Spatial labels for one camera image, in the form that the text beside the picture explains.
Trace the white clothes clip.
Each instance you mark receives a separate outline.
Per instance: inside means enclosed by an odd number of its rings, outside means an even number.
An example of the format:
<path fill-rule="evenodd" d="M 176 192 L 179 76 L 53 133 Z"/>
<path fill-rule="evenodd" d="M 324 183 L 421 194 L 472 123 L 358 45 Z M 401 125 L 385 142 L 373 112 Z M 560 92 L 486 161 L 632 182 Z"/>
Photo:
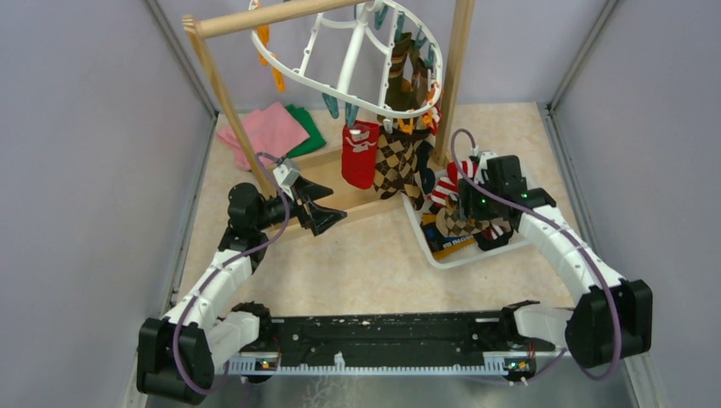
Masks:
<path fill-rule="evenodd" d="M 391 134 L 394 130 L 393 128 L 393 120 L 390 118 L 384 118 L 383 119 L 383 130 L 386 134 Z"/>

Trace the brown argyle sock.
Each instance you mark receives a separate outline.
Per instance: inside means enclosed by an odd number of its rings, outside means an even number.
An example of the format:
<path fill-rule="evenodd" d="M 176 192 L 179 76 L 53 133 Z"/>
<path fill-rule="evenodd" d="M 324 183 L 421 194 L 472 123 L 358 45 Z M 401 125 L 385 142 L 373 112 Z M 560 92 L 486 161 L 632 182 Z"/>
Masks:
<path fill-rule="evenodd" d="M 399 138 L 401 151 L 397 181 L 400 183 L 400 190 L 409 198 L 414 210 L 419 210 L 424 202 L 423 192 L 416 181 L 417 151 L 429 134 L 429 130 L 420 130 L 412 134 L 401 133 Z"/>
<path fill-rule="evenodd" d="M 376 162 L 372 187 L 381 200 L 388 200 L 402 187 L 400 165 L 403 162 L 404 146 L 393 133 L 381 130 L 376 151 Z"/>

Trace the red white striped sock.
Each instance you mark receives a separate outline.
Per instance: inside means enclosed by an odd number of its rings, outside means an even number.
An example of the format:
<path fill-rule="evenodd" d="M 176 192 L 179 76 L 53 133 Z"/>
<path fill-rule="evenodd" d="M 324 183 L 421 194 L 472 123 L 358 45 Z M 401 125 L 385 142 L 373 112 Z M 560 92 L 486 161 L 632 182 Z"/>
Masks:
<path fill-rule="evenodd" d="M 444 207 L 448 198 L 457 199 L 458 181 L 463 177 L 460 171 L 465 172 L 471 179 L 475 179 L 479 164 L 471 159 L 460 161 L 460 166 L 449 162 L 446 166 L 446 175 L 438 178 L 435 187 L 429 193 L 429 199 L 436 207 Z"/>

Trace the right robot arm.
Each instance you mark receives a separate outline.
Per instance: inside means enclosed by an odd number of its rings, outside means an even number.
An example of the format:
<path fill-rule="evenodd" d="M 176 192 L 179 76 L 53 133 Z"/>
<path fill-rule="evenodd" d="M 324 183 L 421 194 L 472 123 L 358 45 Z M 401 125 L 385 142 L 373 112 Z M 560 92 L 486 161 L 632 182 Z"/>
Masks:
<path fill-rule="evenodd" d="M 501 344 L 521 350 L 532 338 L 566 349 L 584 368 L 612 366 L 651 348 L 653 294 L 643 280 L 610 267 L 565 221 L 556 201 L 530 186 L 517 156 L 483 152 L 457 164 L 463 221 L 507 222 L 531 243 L 567 288 L 571 309 L 516 303 L 498 327 Z"/>

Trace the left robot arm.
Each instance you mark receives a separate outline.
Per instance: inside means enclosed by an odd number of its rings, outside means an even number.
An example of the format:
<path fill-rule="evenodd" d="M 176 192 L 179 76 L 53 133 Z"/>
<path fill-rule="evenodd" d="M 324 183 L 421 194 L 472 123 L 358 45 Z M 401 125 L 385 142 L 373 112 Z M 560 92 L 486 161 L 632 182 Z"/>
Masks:
<path fill-rule="evenodd" d="M 264 197 L 251 183 L 229 193 L 228 224 L 218 250 L 200 280 L 160 318 L 148 318 L 139 329 L 136 388 L 142 394 L 200 404 L 218 389 L 218 369 L 230 370 L 231 358 L 248 346 L 269 347 L 273 330 L 257 304 L 222 312 L 263 261 L 279 237 L 265 231 L 285 229 L 292 218 L 320 235 L 347 213 L 318 205 L 333 190 L 300 175 L 276 178 L 277 195 Z"/>

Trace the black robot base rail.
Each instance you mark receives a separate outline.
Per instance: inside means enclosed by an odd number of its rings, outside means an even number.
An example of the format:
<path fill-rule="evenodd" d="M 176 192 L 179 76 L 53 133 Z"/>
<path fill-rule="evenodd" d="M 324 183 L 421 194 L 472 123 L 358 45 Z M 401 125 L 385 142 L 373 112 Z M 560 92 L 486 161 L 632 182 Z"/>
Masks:
<path fill-rule="evenodd" d="M 321 316 L 270 315 L 260 303 L 257 340 L 230 359 L 229 374 L 261 383 L 273 376 L 534 377 L 536 359 L 555 355 L 540 339 L 513 339 L 499 311 Z"/>

